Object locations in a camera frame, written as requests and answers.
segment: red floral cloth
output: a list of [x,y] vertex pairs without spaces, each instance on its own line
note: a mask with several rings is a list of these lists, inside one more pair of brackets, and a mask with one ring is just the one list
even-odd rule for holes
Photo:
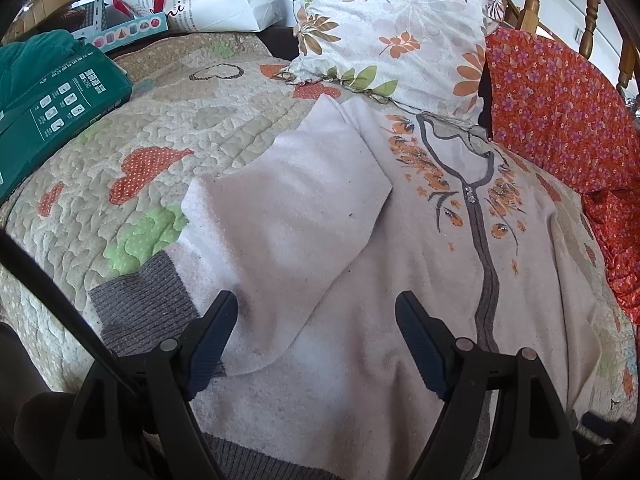
[[616,89],[564,44],[499,27],[487,37],[494,140],[580,193],[626,189],[640,148]]
[[602,250],[607,282],[622,310],[640,324],[640,189],[583,195],[582,207]]

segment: green cloth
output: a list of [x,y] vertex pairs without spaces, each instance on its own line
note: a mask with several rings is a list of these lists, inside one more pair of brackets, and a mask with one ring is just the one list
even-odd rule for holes
[[0,110],[82,48],[66,30],[37,34],[0,47]]

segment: floral pillowcase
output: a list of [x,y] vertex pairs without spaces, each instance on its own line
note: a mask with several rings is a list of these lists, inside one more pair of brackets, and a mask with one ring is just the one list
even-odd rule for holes
[[485,35],[503,0],[303,0],[290,82],[333,80],[461,126],[478,122]]

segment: product box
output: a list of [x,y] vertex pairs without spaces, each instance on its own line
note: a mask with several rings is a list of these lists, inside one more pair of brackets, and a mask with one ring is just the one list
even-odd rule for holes
[[121,23],[98,32],[95,36],[87,38],[86,42],[91,43],[103,52],[108,52],[119,46],[133,43],[166,30],[168,30],[168,27],[166,26],[164,12],[156,12],[155,14],[136,18],[135,20],[130,20],[130,22]]
[[88,44],[0,110],[0,203],[69,140],[128,101],[131,88],[122,69]]

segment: pillow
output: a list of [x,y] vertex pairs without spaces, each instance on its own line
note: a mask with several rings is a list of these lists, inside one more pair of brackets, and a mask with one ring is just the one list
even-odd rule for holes
[[290,82],[334,80],[461,126],[478,121],[485,34],[503,0],[304,0]]
[[494,140],[579,193],[635,187],[638,136],[600,70],[565,44],[503,27],[486,57]]

